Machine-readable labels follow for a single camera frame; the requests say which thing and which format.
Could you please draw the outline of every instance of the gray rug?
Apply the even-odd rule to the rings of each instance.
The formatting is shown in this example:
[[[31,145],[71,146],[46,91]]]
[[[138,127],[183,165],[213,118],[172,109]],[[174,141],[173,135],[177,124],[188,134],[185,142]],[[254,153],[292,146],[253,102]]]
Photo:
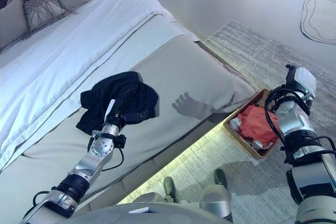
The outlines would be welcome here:
[[[236,22],[229,22],[205,44],[260,87],[283,84],[287,63],[310,69],[319,80],[311,117],[313,126],[335,139],[336,78],[328,67]],[[163,179],[171,176],[180,202],[198,207],[203,189],[214,183],[213,171],[220,167],[227,176],[234,223],[293,224],[297,206],[286,181],[290,166],[284,164],[285,156],[279,147],[267,159],[255,160],[219,124],[121,203],[132,202],[150,191],[163,195]]]
[[[204,44],[259,87],[273,89],[284,84],[286,64],[307,68],[318,82],[317,97],[313,101],[310,116],[312,126],[317,134],[327,135],[336,141],[334,70],[232,20],[210,36]]]

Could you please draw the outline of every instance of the orange towel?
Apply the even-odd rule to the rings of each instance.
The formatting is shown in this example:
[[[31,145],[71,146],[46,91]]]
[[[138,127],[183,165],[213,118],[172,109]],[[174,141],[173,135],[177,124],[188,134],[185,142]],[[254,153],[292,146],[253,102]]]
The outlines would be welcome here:
[[[277,117],[268,112],[275,127],[278,129]],[[249,105],[242,113],[238,114],[241,120],[240,135],[242,137],[251,137],[255,141],[261,141],[266,148],[270,142],[275,142],[276,134],[268,125],[265,117],[265,110],[262,107]]]

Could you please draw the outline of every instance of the white bedsheet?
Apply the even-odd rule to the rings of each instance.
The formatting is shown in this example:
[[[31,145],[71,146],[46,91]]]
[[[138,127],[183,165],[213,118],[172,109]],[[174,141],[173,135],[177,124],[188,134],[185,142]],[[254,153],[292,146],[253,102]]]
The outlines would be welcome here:
[[[91,88],[82,85],[84,81],[155,15],[175,21],[157,0],[94,0],[5,50],[0,57],[0,169],[76,111],[79,96],[72,94]],[[185,34],[177,31],[170,35]],[[111,66],[109,75],[127,71],[141,59],[119,58],[116,66],[120,61],[122,67]]]

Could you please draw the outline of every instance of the white floor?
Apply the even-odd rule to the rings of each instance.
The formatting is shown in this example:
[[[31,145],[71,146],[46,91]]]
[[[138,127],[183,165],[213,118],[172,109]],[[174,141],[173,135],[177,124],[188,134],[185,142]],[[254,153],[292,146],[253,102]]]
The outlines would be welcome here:
[[[159,1],[201,40],[233,19],[336,70],[336,46],[313,41],[300,30],[305,0]]]

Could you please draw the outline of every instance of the black cloth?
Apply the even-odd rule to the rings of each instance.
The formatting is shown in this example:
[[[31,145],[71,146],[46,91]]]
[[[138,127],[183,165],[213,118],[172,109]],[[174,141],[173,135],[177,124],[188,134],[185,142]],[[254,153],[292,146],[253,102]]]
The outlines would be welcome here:
[[[93,130],[101,131],[104,116],[112,99],[118,99],[131,94],[124,106],[123,114],[146,111],[147,118],[155,117],[157,93],[139,80],[137,72],[124,72],[107,77],[89,91],[80,94],[80,103],[88,109],[76,127],[91,135]]]

